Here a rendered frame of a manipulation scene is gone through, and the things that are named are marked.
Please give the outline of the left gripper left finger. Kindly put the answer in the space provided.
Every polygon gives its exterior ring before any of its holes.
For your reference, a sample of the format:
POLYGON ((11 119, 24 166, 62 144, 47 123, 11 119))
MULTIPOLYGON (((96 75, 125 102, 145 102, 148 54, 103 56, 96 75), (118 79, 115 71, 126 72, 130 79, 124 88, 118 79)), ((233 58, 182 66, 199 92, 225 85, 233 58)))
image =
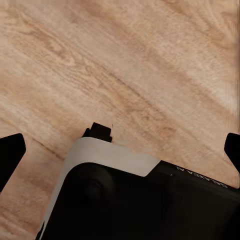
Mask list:
POLYGON ((22 133, 0 138, 0 193, 26 153, 22 133))

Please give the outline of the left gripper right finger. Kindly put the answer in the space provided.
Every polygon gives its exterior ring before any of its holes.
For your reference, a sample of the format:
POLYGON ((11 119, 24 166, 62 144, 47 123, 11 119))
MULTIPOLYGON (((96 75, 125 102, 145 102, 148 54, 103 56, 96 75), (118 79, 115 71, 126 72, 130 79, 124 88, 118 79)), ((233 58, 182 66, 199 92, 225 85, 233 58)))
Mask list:
POLYGON ((224 151, 240 173, 240 135, 228 133, 224 151))

